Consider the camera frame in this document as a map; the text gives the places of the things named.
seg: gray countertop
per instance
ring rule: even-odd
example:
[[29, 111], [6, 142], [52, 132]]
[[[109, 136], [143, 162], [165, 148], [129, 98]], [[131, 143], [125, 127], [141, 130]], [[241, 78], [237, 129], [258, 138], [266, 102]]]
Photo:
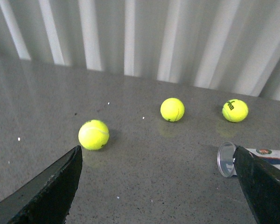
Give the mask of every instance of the gray countertop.
[[[185, 105], [175, 123], [160, 115], [170, 97]], [[232, 98], [248, 117], [221, 114]], [[280, 101], [79, 68], [0, 57], [0, 201], [79, 144], [90, 119], [110, 130], [83, 169], [67, 223], [254, 224], [238, 179], [224, 178], [225, 141], [280, 150]]]

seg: ball logo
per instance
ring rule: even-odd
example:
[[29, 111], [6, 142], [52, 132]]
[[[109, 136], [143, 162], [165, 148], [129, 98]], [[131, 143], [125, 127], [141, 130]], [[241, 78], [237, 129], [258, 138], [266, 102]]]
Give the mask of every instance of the ball logo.
[[256, 149], [256, 152], [258, 152], [261, 155], [268, 155], [272, 153], [272, 151], [269, 149]]
[[228, 101], [227, 103], [227, 105], [228, 105], [228, 107], [229, 107], [229, 109], [232, 111], [233, 109], [234, 109], [234, 106], [232, 105], [232, 103], [234, 103], [235, 101]]

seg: fuzzy yellow ball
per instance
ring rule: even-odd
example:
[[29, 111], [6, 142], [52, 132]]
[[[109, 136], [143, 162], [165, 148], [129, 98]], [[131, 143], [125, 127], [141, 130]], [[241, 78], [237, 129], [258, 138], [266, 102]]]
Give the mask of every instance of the fuzzy yellow ball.
[[162, 117], [170, 122], [180, 120], [185, 113], [185, 106], [177, 98], [166, 99], [161, 105]]
[[89, 150], [101, 149], [109, 139], [107, 125], [100, 120], [90, 120], [82, 125], [78, 134], [81, 145]]
[[227, 101], [222, 109], [223, 116], [231, 122], [240, 122], [248, 115], [249, 109], [247, 104], [239, 99]]

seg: white corrugated wall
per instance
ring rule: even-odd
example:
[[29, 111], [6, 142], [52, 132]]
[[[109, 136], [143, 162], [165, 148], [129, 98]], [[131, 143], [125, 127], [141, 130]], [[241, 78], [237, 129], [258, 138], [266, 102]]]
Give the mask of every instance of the white corrugated wall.
[[0, 0], [0, 55], [280, 100], [280, 0]]

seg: yellow tennis ball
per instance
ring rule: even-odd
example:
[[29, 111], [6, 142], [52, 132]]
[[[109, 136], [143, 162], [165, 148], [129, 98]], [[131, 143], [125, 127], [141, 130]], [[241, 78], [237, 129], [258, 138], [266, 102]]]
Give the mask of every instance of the yellow tennis ball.
[[78, 134], [81, 145], [89, 150], [102, 148], [109, 139], [109, 130], [100, 120], [90, 120], [82, 125]]
[[185, 113], [185, 106], [177, 98], [166, 99], [161, 105], [162, 117], [170, 122], [178, 121]]
[[227, 101], [222, 109], [223, 116], [231, 122], [240, 122], [248, 115], [249, 109], [247, 104], [239, 99]]

